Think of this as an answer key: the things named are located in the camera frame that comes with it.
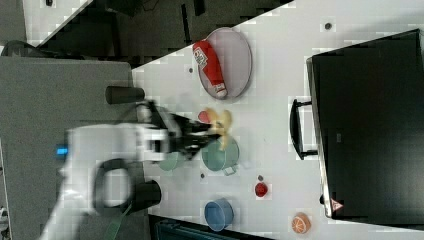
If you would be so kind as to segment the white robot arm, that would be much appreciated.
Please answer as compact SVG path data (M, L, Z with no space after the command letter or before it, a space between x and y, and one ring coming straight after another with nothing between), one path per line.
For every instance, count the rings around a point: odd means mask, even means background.
M64 180L39 240L76 240L88 215L127 215L159 204L159 183L139 183L132 167L174 155L189 160L220 134L211 123L170 114L159 122L77 127L67 137Z

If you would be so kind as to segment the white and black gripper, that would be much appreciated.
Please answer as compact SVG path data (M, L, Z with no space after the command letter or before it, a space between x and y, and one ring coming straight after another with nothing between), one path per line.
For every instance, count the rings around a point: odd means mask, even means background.
M174 134L188 134L208 131L211 125L169 113L167 128ZM218 138L218 134L212 134L187 135L176 139L165 129L137 126L136 150L140 161L164 161L172 152L179 152L186 159L192 159L202 148Z

